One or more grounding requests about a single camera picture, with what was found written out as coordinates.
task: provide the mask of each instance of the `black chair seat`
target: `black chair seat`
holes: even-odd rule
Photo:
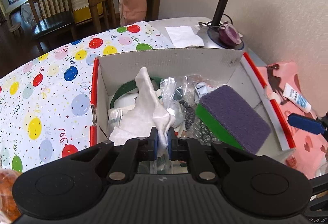
[[[45,20],[40,20],[40,24],[33,28],[32,37],[34,39],[39,38],[72,23],[74,23],[72,12],[64,11],[57,13]]]

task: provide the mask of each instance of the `blue balloon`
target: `blue balloon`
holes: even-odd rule
[[[74,66],[69,67],[64,73],[64,79],[68,82],[74,80],[76,76],[77,76],[77,68]]]
[[[74,41],[74,42],[71,42],[71,44],[72,44],[72,45],[76,45],[76,44],[78,44],[78,43],[81,42],[81,41],[82,41],[82,39],[77,40],[77,41]]]
[[[52,143],[48,139],[43,140],[39,146],[40,160],[44,163],[49,162],[52,156],[52,152],[53,152]]]
[[[90,66],[93,66],[93,63],[95,61],[95,58],[98,57],[96,54],[91,54],[87,56],[87,64]]]
[[[1,161],[3,166],[7,166],[9,164],[9,151],[7,147],[3,147],[1,149]]]
[[[89,97],[81,93],[76,96],[71,104],[72,113],[75,116],[82,116],[84,115],[90,108],[90,99]]]
[[[25,86],[23,90],[23,98],[29,99],[30,96],[33,94],[33,92],[34,92],[34,86],[32,83],[29,83],[28,85]]]

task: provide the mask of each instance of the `silver rivet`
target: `silver rivet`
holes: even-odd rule
[[[213,180],[215,178],[215,174],[210,171],[204,171],[199,174],[199,177],[203,180]]]
[[[123,180],[125,178],[125,174],[123,172],[112,172],[109,174],[109,178],[112,180]]]

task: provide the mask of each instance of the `tube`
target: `tube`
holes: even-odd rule
[[[283,96],[292,101],[304,113],[309,113],[311,110],[309,102],[288,83],[285,85]]]

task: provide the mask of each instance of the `green sponge layer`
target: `green sponge layer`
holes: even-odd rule
[[[196,115],[220,141],[243,149],[236,139],[200,103],[197,105]]]

